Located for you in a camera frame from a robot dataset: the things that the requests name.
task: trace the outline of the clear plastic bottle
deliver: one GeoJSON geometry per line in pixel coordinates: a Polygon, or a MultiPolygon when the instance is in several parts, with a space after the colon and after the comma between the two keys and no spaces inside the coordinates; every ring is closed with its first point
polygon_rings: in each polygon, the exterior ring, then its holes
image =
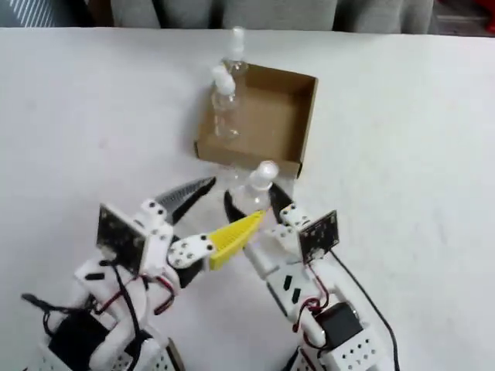
{"type": "Polygon", "coordinates": [[[211,103],[215,111],[215,135],[222,139],[233,139],[239,135],[239,101],[235,94],[235,82],[225,66],[213,68],[215,91],[211,103]]]}
{"type": "Polygon", "coordinates": [[[230,190],[234,205],[246,215],[262,209],[268,210],[270,208],[268,190],[277,174],[278,166],[273,161],[260,163],[244,185],[230,190]]]}
{"type": "Polygon", "coordinates": [[[246,87],[246,74],[248,73],[248,64],[244,61],[244,29],[234,27],[232,29],[232,38],[230,40],[227,57],[224,59],[225,67],[228,73],[234,78],[237,87],[237,95],[242,97],[246,87]]]}

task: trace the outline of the cable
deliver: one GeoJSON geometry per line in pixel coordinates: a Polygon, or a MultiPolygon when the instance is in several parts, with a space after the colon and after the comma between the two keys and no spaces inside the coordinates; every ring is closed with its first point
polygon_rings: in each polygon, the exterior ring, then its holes
{"type": "Polygon", "coordinates": [[[370,302],[371,307],[374,309],[374,311],[377,313],[378,317],[380,317],[381,321],[384,323],[385,327],[387,328],[388,332],[390,333],[390,337],[392,340],[392,346],[394,348],[394,368],[395,371],[401,371],[401,367],[399,366],[399,355],[398,355],[398,347],[397,347],[397,339],[395,338],[394,330],[388,323],[387,319],[385,319],[384,315],[381,314],[380,310],[377,308],[373,300],[371,300],[370,295],[364,290],[363,286],[361,283],[357,280],[356,277],[351,273],[349,268],[339,259],[339,257],[333,252],[333,250],[330,250],[330,253],[332,256],[335,258],[337,263],[340,264],[340,266],[346,271],[347,274],[349,274],[349,277],[354,281],[356,286],[361,290],[363,293],[364,297],[370,302]]]}
{"type": "Polygon", "coordinates": [[[326,290],[326,287],[325,285],[323,284],[323,281],[322,279],[319,277],[318,274],[316,274],[316,272],[312,269],[311,265],[308,264],[308,268],[311,270],[311,272],[314,274],[316,280],[318,281],[319,283],[319,286],[322,288],[323,292],[325,293],[325,304],[321,306],[321,309],[324,309],[326,308],[326,306],[330,303],[330,294],[328,292],[328,290],[326,290]]]}
{"type": "Polygon", "coordinates": [[[162,284],[163,286],[166,287],[166,289],[170,293],[170,298],[168,298],[163,304],[159,305],[158,307],[155,308],[154,313],[155,315],[161,315],[164,311],[166,311],[168,308],[170,308],[176,298],[176,293],[173,290],[172,285],[167,282],[163,277],[156,276],[155,279],[162,284]]]}
{"type": "MultiPolygon", "coordinates": [[[[311,270],[311,272],[315,276],[316,280],[318,281],[319,286],[322,288],[323,292],[325,293],[325,304],[324,305],[321,305],[319,303],[319,298],[308,298],[308,299],[306,299],[302,303],[301,308],[299,309],[299,316],[297,318],[297,321],[292,326],[292,331],[293,332],[297,332],[299,330],[299,323],[301,322],[301,315],[302,315],[302,311],[304,310],[304,308],[308,307],[308,309],[311,312],[313,312],[313,313],[316,312],[316,311],[322,311],[324,308],[326,308],[326,306],[329,304],[329,301],[330,301],[329,292],[328,292],[328,290],[326,290],[326,287],[323,284],[323,282],[322,282],[321,278],[319,277],[319,275],[316,274],[316,272],[312,269],[311,265],[307,264],[307,267],[311,270]]],[[[319,349],[318,347],[312,345],[309,342],[308,342],[308,345],[311,346],[312,348],[319,349]]]]}
{"type": "Polygon", "coordinates": [[[120,288],[122,297],[124,298],[125,304],[128,306],[129,311],[131,312],[132,324],[134,326],[134,332],[136,334],[136,339],[138,341],[138,349],[136,355],[132,358],[132,362],[127,368],[128,371],[133,371],[134,368],[136,367],[136,364],[138,363],[139,354],[141,353],[142,343],[139,341],[139,337],[141,336],[141,329],[139,328],[139,322],[138,322],[138,316],[136,315],[136,310],[134,309],[134,305],[132,305],[131,296],[129,295],[127,288],[125,288],[125,285],[122,282],[122,277],[120,273],[118,273],[117,266],[114,262],[110,262],[110,267],[115,272],[115,277],[117,278],[117,283],[120,288]]]}
{"type": "Polygon", "coordinates": [[[63,315],[71,315],[71,314],[81,313],[84,311],[91,311],[92,309],[94,309],[94,305],[90,301],[86,303],[85,306],[83,306],[82,308],[70,308],[70,307],[51,305],[48,301],[41,300],[33,294],[22,294],[21,299],[26,300],[28,303],[34,305],[35,307],[43,311],[43,329],[50,338],[52,338],[54,334],[50,329],[50,327],[48,326],[48,321],[53,311],[58,311],[63,315]]]}

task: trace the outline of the white table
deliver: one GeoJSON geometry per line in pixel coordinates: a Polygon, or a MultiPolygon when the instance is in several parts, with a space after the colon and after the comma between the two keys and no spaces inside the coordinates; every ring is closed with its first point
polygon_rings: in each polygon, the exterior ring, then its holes
{"type": "MultiPolygon", "coordinates": [[[[22,369],[42,333],[19,295],[65,298],[100,201],[132,212],[210,174],[192,140],[226,44],[222,31],[0,30],[2,369],[22,369]]],[[[493,369],[495,40],[249,32],[247,54],[319,78],[295,197],[315,216],[338,209],[336,252],[394,326],[402,368],[493,369]]],[[[242,255],[159,326],[189,370],[278,370],[296,343],[242,255]]]]}

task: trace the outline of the cardboard box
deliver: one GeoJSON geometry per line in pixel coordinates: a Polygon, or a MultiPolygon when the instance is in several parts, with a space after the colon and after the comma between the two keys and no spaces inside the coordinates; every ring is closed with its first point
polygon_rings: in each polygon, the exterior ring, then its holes
{"type": "Polygon", "coordinates": [[[239,137],[225,141],[214,134],[214,112],[208,97],[194,143],[197,157],[245,168],[270,159],[277,162],[283,175],[299,177],[317,85],[315,77],[250,64],[239,137]]]}

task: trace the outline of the bottle cap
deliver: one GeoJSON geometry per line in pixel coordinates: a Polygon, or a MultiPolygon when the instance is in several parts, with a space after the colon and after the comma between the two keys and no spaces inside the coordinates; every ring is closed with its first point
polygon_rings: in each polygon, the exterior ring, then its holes
{"type": "Polygon", "coordinates": [[[232,29],[232,38],[230,40],[229,59],[242,60],[244,58],[244,29],[234,27],[232,29]]]}
{"type": "Polygon", "coordinates": [[[215,86],[222,95],[232,95],[235,93],[235,82],[232,76],[227,72],[224,65],[215,66],[212,69],[215,86]]]}
{"type": "Polygon", "coordinates": [[[277,175],[278,165],[273,161],[263,161],[249,175],[249,184],[258,191],[268,191],[277,175]]]}

